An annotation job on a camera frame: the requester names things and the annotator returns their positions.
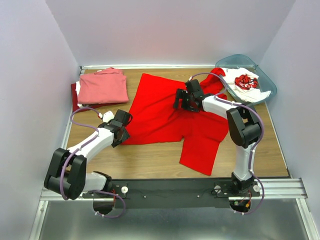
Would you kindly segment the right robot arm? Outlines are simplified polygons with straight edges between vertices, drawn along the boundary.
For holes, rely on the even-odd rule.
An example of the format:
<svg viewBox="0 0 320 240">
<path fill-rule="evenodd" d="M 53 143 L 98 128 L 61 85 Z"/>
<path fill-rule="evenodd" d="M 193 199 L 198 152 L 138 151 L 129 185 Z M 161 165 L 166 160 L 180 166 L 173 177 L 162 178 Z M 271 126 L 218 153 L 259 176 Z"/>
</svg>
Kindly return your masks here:
<svg viewBox="0 0 320 240">
<path fill-rule="evenodd" d="M 211 93 L 205 94 L 196 79 L 185 83 L 186 89 L 178 88 L 173 107 L 190 112 L 207 112 L 227 120 L 229 135 L 236 145 L 236 165 L 231 173 L 230 191 L 241 196 L 254 184 L 254 155 L 264 135 L 264 125 L 254 105 L 222 99 Z"/>
</svg>

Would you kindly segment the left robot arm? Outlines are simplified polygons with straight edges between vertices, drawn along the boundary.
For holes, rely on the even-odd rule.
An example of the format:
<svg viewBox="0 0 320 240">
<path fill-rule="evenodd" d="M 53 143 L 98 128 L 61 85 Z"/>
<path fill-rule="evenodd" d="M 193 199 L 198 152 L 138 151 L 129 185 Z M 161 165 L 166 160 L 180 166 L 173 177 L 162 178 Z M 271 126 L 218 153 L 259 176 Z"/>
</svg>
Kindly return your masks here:
<svg viewBox="0 0 320 240">
<path fill-rule="evenodd" d="M 60 147 L 53 152 L 43 185 L 64 200 L 75 200 L 84 192 L 95 192 L 101 198 L 112 192 L 112 178 L 99 171 L 87 173 L 87 165 L 105 148 L 115 148 L 130 138 L 127 126 L 133 116 L 121 109 L 115 114 L 95 112 L 101 120 L 97 127 L 75 122 L 73 112 L 70 121 L 93 129 L 93 133 L 72 147 Z"/>
</svg>

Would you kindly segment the bright red t-shirt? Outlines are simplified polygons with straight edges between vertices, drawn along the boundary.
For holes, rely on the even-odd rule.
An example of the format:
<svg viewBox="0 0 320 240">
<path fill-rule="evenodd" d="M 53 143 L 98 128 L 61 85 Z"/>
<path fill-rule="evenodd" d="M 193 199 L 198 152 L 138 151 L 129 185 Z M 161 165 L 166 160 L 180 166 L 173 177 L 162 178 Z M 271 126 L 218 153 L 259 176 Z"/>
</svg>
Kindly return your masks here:
<svg viewBox="0 0 320 240">
<path fill-rule="evenodd" d="M 209 176 L 228 122 L 210 112 L 175 109 L 176 91 L 185 88 L 182 81 L 143 73 L 129 110 L 133 119 L 124 145 L 183 141 L 180 164 Z"/>
</svg>

